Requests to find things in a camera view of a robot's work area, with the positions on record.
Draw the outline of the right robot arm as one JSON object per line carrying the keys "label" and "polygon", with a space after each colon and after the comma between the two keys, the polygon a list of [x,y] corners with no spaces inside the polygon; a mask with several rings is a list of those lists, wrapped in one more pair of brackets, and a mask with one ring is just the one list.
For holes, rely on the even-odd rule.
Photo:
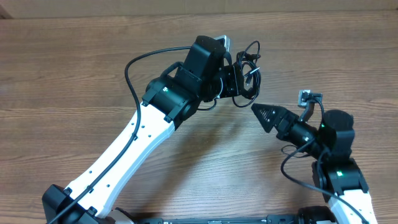
{"label": "right robot arm", "polygon": [[[353,117],[341,110],[321,111],[318,128],[307,123],[316,101],[300,103],[301,115],[276,105],[255,103],[251,109],[265,132],[277,131],[277,139],[296,147],[280,165],[282,174],[292,182],[320,192],[325,206],[301,208],[293,223],[376,223],[369,186],[361,169],[351,157],[355,137]],[[313,184],[293,178],[286,163],[298,154],[315,159]]]}

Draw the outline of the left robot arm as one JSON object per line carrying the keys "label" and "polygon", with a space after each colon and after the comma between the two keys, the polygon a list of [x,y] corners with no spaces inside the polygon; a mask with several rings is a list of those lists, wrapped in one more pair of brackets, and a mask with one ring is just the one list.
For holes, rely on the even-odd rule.
{"label": "left robot arm", "polygon": [[238,95],[229,45],[226,35],[199,35],[184,62],[152,80],[134,99],[129,124],[94,164],[65,188],[51,185],[43,194],[47,223],[103,223],[136,170],[201,102]]}

